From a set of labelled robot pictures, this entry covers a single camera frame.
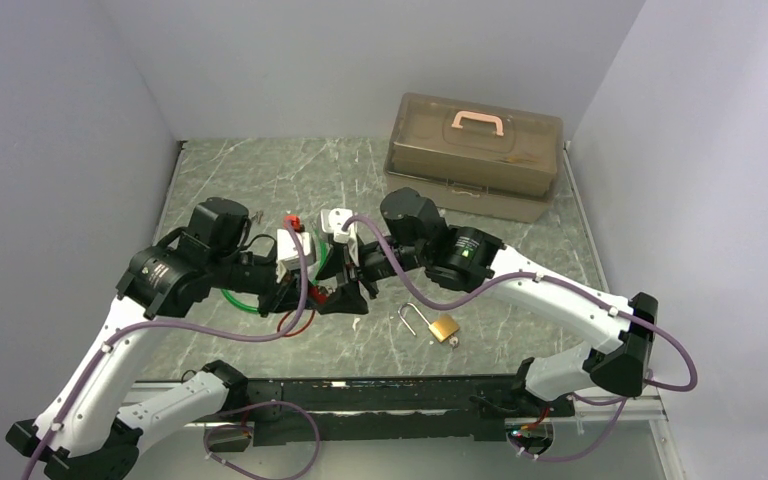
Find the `brass padlock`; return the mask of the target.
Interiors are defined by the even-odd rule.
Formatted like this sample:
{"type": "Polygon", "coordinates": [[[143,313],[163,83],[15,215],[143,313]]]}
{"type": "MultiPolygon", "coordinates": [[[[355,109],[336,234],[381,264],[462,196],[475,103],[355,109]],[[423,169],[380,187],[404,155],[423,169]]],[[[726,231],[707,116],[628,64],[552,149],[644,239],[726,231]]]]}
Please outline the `brass padlock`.
{"type": "Polygon", "coordinates": [[[407,319],[406,312],[408,310],[412,310],[419,316],[419,318],[427,326],[428,331],[431,333],[431,335],[435,338],[435,340],[438,343],[448,343],[448,340],[452,336],[456,336],[458,338],[457,334],[460,331],[460,325],[454,320],[454,318],[451,315],[442,314],[436,320],[429,321],[415,304],[407,302],[402,304],[398,308],[397,314],[402,324],[408,329],[408,331],[413,336],[416,336],[417,333],[415,329],[410,325],[407,319]]]}

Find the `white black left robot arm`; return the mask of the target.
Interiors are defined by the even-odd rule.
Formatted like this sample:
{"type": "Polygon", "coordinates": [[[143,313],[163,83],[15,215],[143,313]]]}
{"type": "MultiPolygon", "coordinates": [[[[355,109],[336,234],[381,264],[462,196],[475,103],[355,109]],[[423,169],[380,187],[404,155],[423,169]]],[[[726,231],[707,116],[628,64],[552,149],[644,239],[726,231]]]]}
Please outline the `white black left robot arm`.
{"type": "Polygon", "coordinates": [[[51,479],[122,479],[150,447],[184,424],[216,415],[244,419],[260,407],[248,378],[215,360],[180,385],[134,406],[127,393],[173,330],[194,331],[190,309],[214,290],[257,296],[261,316],[300,317],[312,303],[318,236],[288,216],[267,255],[251,251],[252,218],[232,200],[199,203],[184,226],[135,254],[107,317],[66,386],[36,417],[15,422],[6,442],[51,479]]]}

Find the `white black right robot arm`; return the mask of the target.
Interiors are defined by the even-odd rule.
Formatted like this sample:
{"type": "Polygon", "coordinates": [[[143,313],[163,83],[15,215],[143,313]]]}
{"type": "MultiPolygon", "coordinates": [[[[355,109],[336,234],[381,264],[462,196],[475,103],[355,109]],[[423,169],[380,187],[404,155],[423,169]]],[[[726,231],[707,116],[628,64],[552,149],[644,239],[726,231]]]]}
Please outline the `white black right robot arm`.
{"type": "Polygon", "coordinates": [[[385,231],[350,209],[320,212],[328,254],[318,277],[339,278],[338,291],[352,295],[357,311],[366,305],[361,287],[372,290],[377,281],[397,277],[416,300],[438,311],[488,295],[572,330],[579,344],[521,363],[510,392],[524,415],[581,389],[637,397],[649,383],[655,298],[625,298],[566,278],[494,235],[449,224],[431,199],[409,187],[390,192],[381,214],[385,231]]]}

